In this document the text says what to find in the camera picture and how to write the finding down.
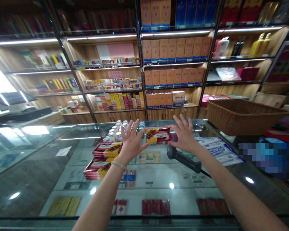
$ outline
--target wicker basket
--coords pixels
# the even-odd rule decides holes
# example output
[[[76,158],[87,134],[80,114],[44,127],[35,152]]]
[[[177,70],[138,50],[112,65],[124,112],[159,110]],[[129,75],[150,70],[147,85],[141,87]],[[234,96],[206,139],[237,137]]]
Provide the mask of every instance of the wicker basket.
[[[261,92],[277,95],[285,94],[289,92],[289,82],[264,83]]]
[[[208,119],[226,135],[262,135],[289,112],[244,99],[209,100]]]

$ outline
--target bracelet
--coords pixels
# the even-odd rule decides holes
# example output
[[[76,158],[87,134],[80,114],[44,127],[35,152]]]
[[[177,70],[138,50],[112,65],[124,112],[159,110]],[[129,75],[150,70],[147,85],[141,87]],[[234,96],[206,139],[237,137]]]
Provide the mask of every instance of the bracelet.
[[[127,168],[123,164],[120,164],[118,162],[112,161],[111,164],[117,165],[117,166],[123,168],[125,171],[127,170]]]

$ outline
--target price tag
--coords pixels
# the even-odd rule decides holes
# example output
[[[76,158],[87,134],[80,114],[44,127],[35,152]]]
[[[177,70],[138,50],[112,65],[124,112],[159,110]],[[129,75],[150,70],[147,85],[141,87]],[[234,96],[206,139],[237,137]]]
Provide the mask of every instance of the price tag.
[[[147,181],[145,183],[146,188],[152,188],[153,187],[153,181]]]

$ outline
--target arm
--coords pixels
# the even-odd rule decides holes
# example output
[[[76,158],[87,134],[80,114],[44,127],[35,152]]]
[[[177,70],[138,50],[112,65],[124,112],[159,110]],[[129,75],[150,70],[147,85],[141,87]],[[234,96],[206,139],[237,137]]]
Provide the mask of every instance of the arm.
[[[140,146],[140,140],[146,129],[142,129],[138,135],[136,135],[139,119],[135,122],[131,131],[132,123],[133,121],[130,121],[126,134],[122,133],[123,146],[120,154],[114,160],[124,166],[128,165],[133,158],[149,146],[148,143]],[[102,180],[94,196],[90,199],[72,231],[107,230],[123,172],[123,168],[117,165],[111,165],[105,178]]]
[[[202,147],[192,135],[191,119],[186,120],[180,115],[182,122],[174,115],[178,126],[174,129],[178,142],[169,143],[197,156],[208,170],[218,189],[231,207],[235,217],[244,230],[289,230],[282,221],[231,174],[206,148]]]

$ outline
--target chocolate bar package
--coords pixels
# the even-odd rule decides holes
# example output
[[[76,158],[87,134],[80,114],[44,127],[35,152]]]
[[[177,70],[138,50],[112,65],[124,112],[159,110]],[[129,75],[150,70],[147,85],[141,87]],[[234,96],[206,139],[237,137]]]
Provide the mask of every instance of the chocolate bar package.
[[[170,141],[170,128],[148,128],[146,138],[147,143]]]

